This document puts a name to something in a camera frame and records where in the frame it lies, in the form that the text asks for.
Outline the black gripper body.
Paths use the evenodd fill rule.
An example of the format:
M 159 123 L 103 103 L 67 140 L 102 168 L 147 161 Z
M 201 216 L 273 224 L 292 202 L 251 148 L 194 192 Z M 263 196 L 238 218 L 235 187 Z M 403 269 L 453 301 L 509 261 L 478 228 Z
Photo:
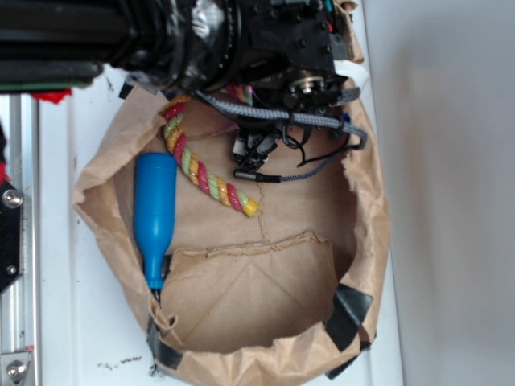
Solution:
M 227 1 L 225 88 L 255 106 L 309 112 L 344 100 L 348 57 L 333 1 Z

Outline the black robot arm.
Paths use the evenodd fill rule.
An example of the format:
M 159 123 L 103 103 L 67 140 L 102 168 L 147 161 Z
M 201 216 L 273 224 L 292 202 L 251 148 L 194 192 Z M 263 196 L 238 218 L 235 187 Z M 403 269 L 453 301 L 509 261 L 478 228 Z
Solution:
M 340 104 L 347 48 L 330 1 L 4 1 L 1 90 L 85 87 L 105 67 L 156 90 L 249 86 L 264 105 Z

